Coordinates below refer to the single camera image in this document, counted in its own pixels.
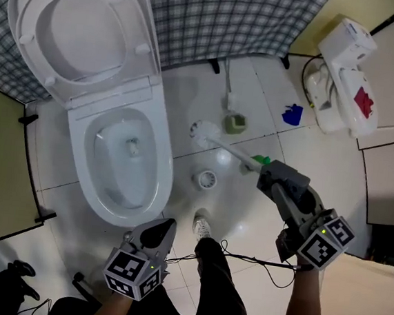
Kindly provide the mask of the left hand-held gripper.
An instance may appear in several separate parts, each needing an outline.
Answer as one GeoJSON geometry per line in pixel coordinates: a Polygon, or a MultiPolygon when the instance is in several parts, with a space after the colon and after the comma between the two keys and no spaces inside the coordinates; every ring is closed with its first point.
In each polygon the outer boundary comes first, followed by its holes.
{"type": "Polygon", "coordinates": [[[126,232],[103,269],[106,285],[134,301],[153,292],[167,275],[166,257],[176,229],[176,220],[156,219],[126,232]]]}

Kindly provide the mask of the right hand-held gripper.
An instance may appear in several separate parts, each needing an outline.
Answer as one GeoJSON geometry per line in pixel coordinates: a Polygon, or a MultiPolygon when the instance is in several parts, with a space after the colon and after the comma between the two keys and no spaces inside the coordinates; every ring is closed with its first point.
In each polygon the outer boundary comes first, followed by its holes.
{"type": "Polygon", "coordinates": [[[286,227],[275,244],[280,261],[302,257],[310,268],[324,270],[355,240],[344,217],[324,207],[310,179],[281,161],[263,167],[257,188],[276,204],[286,227]]]}

